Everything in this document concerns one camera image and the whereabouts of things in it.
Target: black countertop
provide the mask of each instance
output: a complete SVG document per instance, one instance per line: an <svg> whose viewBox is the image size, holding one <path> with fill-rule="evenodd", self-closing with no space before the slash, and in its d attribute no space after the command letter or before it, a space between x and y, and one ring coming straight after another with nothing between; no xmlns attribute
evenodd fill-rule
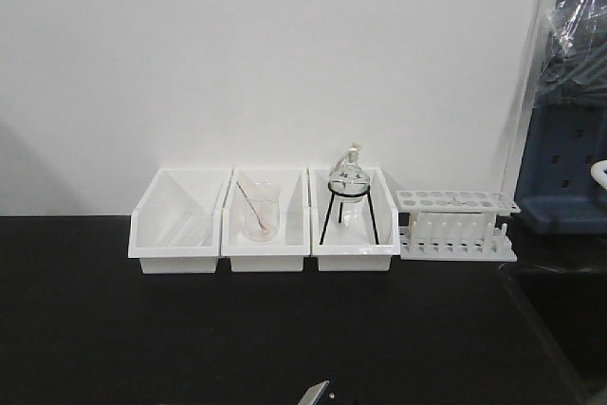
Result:
<svg viewBox="0 0 607 405"><path fill-rule="evenodd" d="M582 399L500 264L145 276L128 230L0 219L0 403L296 405L324 379L360 405Z"/></svg>

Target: glass beaker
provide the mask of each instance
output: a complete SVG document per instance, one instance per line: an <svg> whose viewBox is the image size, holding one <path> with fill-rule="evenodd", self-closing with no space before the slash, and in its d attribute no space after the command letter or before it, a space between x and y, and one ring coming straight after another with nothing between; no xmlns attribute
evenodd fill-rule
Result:
<svg viewBox="0 0 607 405"><path fill-rule="evenodd" d="M243 233L251 241L271 241L280 227L281 187L270 182L255 182L255 192L245 198Z"/></svg>

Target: white plastic tray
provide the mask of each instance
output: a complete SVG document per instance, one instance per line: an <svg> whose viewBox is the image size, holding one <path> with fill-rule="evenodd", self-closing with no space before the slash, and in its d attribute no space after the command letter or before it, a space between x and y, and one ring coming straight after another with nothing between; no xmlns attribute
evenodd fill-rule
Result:
<svg viewBox="0 0 607 405"><path fill-rule="evenodd" d="M327 169L310 170L312 216L312 256L319 270L388 270L393 255L400 253L398 211L383 173L379 168L364 169L371 177L371 198L377 223L376 245L366 197L358 203L343 205L342 223L338 223L340 203L336 200L327 226L324 243L321 233L331 193Z"/></svg>
<svg viewBox="0 0 607 405"><path fill-rule="evenodd" d="M146 274L215 272L231 170L160 169L131 216L129 258Z"/></svg>
<svg viewBox="0 0 607 405"><path fill-rule="evenodd" d="M268 242L249 240L242 233L245 198L236 186L240 175L251 182L280 185L280 228ZM233 272L297 272L310 255L310 209L305 169L234 170L223 215L221 255L230 258Z"/></svg>

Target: white test tube rack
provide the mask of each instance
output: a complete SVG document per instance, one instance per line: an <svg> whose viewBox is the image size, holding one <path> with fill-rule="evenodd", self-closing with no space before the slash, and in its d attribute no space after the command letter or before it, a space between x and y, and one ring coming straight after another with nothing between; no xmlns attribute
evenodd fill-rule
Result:
<svg viewBox="0 0 607 405"><path fill-rule="evenodd" d="M397 191L399 210L409 226L400 228L404 260L516 261L507 224L497 216L520 209L505 193Z"/></svg>

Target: metal object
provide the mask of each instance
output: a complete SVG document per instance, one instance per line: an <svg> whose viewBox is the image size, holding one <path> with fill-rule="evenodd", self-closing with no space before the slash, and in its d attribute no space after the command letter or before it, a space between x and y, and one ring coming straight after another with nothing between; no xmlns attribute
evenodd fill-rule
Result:
<svg viewBox="0 0 607 405"><path fill-rule="evenodd" d="M376 244L379 245L379 238L377 236L377 226L376 226L376 215L373 211L373 202L371 201L371 187L369 186L366 191L357 194L345 194L336 192L331 188L329 184L329 192L331 192L331 199L329 200L329 207L326 210L326 216L324 217L324 225L322 226L322 234L320 245L324 242L324 235L326 234L326 226L329 224L329 217L331 216L331 209L333 208L333 201L335 201L335 196L340 196L341 198L347 200L351 199L352 201L358 201L363 198L365 195L367 196L367 201L369 202L369 212L371 213L371 223L373 225L373 235L376 240ZM341 223L341 214L343 212L343 201L340 202L340 216L338 218L338 222Z"/></svg>
<svg viewBox="0 0 607 405"><path fill-rule="evenodd" d="M305 392L298 405L316 405L321 399L321 396L328 385L328 380L315 384Z"/></svg>

